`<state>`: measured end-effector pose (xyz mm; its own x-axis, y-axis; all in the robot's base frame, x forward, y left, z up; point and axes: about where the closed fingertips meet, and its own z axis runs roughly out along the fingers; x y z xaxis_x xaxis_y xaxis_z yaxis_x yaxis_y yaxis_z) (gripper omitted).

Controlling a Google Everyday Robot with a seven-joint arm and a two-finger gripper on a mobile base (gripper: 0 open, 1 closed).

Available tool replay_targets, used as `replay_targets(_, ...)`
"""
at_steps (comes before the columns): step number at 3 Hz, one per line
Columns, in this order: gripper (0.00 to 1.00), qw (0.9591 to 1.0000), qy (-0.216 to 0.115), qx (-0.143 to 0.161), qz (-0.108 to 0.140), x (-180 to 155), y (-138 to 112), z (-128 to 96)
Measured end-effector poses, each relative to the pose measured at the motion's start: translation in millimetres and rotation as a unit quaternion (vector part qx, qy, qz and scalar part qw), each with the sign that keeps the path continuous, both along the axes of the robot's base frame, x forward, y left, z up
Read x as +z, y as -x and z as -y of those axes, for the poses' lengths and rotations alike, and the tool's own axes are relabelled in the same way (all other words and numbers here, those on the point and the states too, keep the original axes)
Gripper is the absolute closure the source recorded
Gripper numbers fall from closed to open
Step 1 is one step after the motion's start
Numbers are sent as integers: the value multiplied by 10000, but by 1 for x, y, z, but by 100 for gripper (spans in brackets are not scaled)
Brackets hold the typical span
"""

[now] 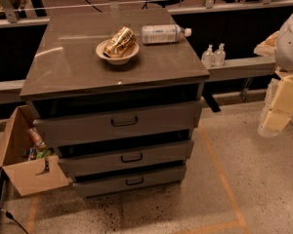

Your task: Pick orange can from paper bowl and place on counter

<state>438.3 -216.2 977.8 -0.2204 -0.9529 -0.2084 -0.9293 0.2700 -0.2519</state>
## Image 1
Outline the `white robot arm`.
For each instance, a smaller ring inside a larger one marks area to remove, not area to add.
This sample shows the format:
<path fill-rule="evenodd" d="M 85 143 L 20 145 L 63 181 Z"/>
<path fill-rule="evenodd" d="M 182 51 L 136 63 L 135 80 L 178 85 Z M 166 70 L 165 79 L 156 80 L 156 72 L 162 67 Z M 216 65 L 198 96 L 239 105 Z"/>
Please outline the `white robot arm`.
<path fill-rule="evenodd" d="M 274 38 L 275 62 L 285 75 L 280 80 L 272 79 L 268 86 L 258 127 L 262 137 L 277 136 L 293 117 L 293 14 Z"/>

